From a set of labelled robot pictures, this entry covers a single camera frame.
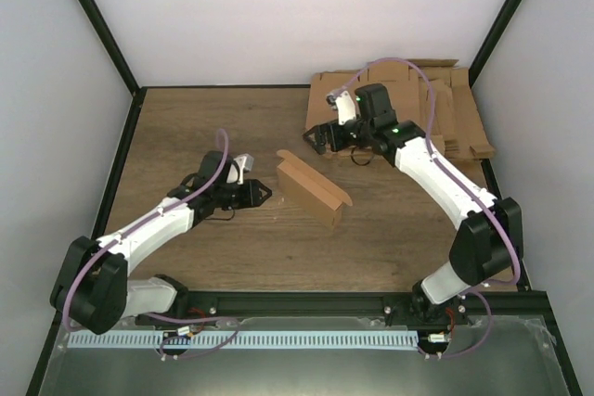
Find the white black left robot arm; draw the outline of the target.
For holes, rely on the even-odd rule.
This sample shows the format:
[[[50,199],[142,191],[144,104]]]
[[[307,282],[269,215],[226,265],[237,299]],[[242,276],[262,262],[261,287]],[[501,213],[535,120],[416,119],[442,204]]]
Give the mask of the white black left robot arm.
[[[157,249],[211,219],[215,211],[263,205],[272,191],[246,178],[252,165],[249,154],[231,157],[212,150],[153,210],[109,235],[72,241],[49,299],[64,326],[78,324],[101,335],[123,318],[142,314],[171,326],[182,324],[190,305],[186,286],[168,275],[146,280],[130,275]]]

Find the cardboard box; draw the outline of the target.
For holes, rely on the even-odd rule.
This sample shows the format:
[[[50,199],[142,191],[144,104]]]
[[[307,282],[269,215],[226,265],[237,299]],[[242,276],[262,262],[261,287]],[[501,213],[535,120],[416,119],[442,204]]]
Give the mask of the cardboard box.
[[[329,178],[286,149],[277,151],[278,187],[283,195],[328,229],[342,219],[344,206],[352,207],[349,194]]]

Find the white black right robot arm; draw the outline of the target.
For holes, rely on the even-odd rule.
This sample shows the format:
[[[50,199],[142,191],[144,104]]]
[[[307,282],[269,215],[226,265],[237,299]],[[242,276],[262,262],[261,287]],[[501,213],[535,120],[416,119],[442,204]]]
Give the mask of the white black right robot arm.
[[[519,204],[499,199],[462,174],[413,121],[399,121],[380,83],[328,95],[333,121],[317,124],[303,140],[318,154],[369,148],[414,180],[445,212],[456,230],[448,260],[412,290],[411,312],[431,325],[446,304],[506,269],[521,275],[523,223]]]

